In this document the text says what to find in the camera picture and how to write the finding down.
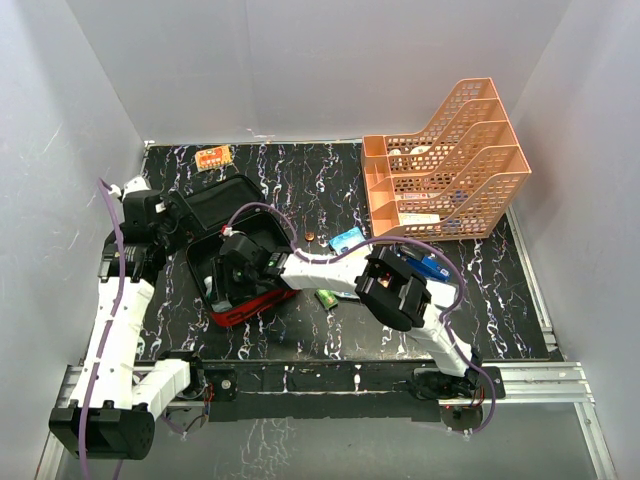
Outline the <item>red black medicine case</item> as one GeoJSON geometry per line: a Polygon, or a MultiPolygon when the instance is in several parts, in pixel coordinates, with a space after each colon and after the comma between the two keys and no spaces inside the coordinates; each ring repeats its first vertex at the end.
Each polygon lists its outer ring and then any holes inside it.
{"type": "Polygon", "coordinates": [[[171,233],[213,321],[243,323],[295,296],[280,278],[290,240],[264,196],[244,175],[165,197],[171,233]]]}

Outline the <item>green wind oil box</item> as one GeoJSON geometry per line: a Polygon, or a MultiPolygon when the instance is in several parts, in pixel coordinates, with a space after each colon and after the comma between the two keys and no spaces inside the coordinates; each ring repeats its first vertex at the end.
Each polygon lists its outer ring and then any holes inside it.
{"type": "Polygon", "coordinates": [[[318,289],[315,296],[325,310],[331,310],[338,305],[337,297],[329,290],[318,289]]]}

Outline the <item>white gauze pad bag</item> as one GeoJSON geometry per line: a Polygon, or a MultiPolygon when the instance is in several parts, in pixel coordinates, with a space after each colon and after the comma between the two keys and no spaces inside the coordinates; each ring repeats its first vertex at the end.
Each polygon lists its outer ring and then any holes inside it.
{"type": "Polygon", "coordinates": [[[438,308],[449,308],[456,300],[457,287],[448,283],[428,280],[427,290],[432,297],[432,303],[438,308]]]}

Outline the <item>white green pill bottle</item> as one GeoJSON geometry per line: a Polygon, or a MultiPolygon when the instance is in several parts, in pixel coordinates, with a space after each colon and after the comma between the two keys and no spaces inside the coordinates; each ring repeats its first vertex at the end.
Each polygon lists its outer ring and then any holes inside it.
{"type": "Polygon", "coordinates": [[[217,290],[215,286],[215,279],[213,276],[207,276],[204,279],[204,284],[206,288],[206,299],[213,303],[217,299],[217,290]]]}

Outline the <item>white blue gauze packet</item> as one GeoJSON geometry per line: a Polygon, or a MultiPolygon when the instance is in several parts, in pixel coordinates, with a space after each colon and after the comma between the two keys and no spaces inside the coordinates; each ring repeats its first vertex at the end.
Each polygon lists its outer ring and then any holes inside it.
{"type": "Polygon", "coordinates": [[[344,300],[353,300],[353,301],[359,301],[360,298],[357,294],[354,293],[349,293],[349,292],[339,292],[339,291],[333,291],[332,292],[337,298],[340,299],[344,299],[344,300]]]}

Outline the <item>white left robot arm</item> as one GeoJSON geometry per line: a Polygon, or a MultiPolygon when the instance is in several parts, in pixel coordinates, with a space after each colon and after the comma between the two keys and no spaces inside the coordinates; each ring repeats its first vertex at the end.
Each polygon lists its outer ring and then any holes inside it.
{"type": "Polygon", "coordinates": [[[142,176],[121,187],[100,182],[99,190],[113,232],[101,253],[94,326],[68,403],[49,417],[51,433],[83,464],[145,458],[169,404],[179,396],[198,399],[207,388],[193,351],[165,352],[142,379],[135,378],[146,311],[167,263],[169,210],[142,176]]]}

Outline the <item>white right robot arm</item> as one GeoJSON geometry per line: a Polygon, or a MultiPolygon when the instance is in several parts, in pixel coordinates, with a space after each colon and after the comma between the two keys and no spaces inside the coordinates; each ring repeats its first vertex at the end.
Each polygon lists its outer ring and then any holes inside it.
{"type": "Polygon", "coordinates": [[[313,255],[296,245],[267,248],[227,228],[203,281],[205,298],[215,314],[233,322],[242,318],[242,307],[264,294],[328,290],[354,295],[380,323],[411,333],[447,376],[447,388],[469,396],[481,385],[481,363],[449,321],[465,286],[427,280],[394,251],[398,241],[372,238],[339,255],[313,255]]]}

